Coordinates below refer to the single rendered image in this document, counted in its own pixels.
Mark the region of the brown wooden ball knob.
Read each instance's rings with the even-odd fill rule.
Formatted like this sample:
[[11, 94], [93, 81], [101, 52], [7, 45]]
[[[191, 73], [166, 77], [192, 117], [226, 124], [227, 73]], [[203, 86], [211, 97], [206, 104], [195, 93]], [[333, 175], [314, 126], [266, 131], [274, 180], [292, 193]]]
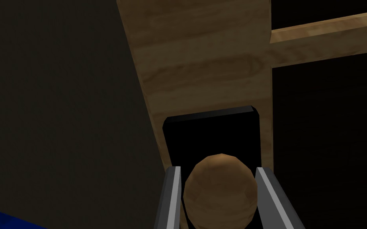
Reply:
[[162, 130], [171, 163], [181, 168], [189, 229], [262, 229], [254, 178], [262, 165], [255, 108], [172, 116]]

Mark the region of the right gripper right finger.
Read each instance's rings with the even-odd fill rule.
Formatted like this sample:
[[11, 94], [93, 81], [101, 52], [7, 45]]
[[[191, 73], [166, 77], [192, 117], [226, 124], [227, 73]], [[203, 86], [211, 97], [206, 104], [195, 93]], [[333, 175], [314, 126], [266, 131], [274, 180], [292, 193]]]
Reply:
[[263, 229], [305, 229], [272, 170], [257, 167], [255, 179]]

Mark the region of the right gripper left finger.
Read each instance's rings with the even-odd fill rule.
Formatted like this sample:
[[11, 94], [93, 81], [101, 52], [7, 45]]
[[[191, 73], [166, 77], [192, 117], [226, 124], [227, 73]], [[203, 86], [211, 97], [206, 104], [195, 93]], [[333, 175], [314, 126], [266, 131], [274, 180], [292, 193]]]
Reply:
[[179, 229], [181, 191], [181, 167], [168, 167], [164, 177], [154, 229]]

